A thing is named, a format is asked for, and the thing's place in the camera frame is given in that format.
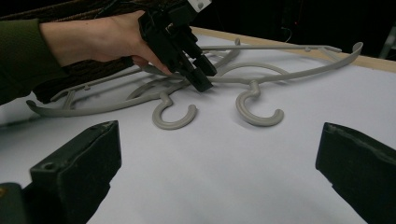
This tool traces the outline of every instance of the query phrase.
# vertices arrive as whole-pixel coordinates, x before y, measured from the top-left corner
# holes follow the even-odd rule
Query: black object
[[[118,122],[91,126],[32,167],[25,189],[0,184],[0,223],[87,223],[120,167]]]
[[[212,87],[207,76],[217,71],[197,46],[198,39],[189,26],[197,14],[188,1],[151,7],[139,18],[140,33],[171,72],[179,72],[196,90],[206,91]],[[194,59],[193,63],[186,54]]]
[[[396,223],[394,149],[364,133],[325,123],[316,168],[367,223]]]

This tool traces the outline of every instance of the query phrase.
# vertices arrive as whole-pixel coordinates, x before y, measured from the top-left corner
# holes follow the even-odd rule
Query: curved hook
[[[152,121],[155,125],[157,125],[157,127],[165,130],[179,129],[189,124],[195,118],[197,108],[195,105],[189,105],[189,110],[184,118],[174,122],[164,121],[162,119],[161,113],[165,110],[166,107],[171,106],[173,104],[173,101],[171,100],[171,98],[169,98],[169,95],[163,91],[160,93],[160,97],[163,102],[160,103],[152,113]]]
[[[259,83],[256,80],[250,82],[251,91],[242,92],[238,98],[236,98],[236,108],[239,113],[245,118],[245,120],[256,126],[273,126],[278,124],[284,117],[284,113],[281,109],[277,109],[274,115],[270,118],[261,118],[250,113],[246,106],[245,101],[249,97],[258,97],[260,96],[260,87]]]

